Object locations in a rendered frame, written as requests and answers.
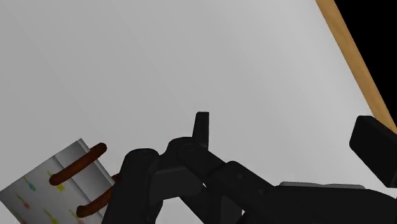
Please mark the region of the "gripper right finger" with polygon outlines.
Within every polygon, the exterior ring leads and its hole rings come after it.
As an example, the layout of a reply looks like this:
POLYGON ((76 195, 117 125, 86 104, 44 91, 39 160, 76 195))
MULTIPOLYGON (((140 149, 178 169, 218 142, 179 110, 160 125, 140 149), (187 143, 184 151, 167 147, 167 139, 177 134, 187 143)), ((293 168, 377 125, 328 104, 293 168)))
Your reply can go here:
POLYGON ((397 188, 397 134, 376 118, 359 115, 349 146, 388 188, 397 188))

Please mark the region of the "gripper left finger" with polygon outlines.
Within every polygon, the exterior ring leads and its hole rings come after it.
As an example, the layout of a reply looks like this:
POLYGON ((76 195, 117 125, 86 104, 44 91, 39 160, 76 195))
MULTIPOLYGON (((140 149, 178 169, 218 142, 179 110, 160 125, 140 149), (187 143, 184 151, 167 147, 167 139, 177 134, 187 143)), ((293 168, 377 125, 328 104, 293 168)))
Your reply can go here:
POLYGON ((265 194, 272 185, 243 165, 208 150, 209 113, 195 115, 193 133, 165 153, 128 152, 116 175, 102 224, 156 224, 163 202, 179 197, 203 224, 272 224, 265 194))

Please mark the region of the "white table with wooden edge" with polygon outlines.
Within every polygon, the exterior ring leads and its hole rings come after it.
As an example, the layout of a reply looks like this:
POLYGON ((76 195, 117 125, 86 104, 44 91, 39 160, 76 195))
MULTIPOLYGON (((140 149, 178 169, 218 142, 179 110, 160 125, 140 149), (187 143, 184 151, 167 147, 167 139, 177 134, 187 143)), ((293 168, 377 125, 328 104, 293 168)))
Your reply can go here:
POLYGON ((0 0, 0 189, 77 139, 117 173, 198 111, 269 183, 397 196, 349 148, 371 109, 316 0, 0 0))

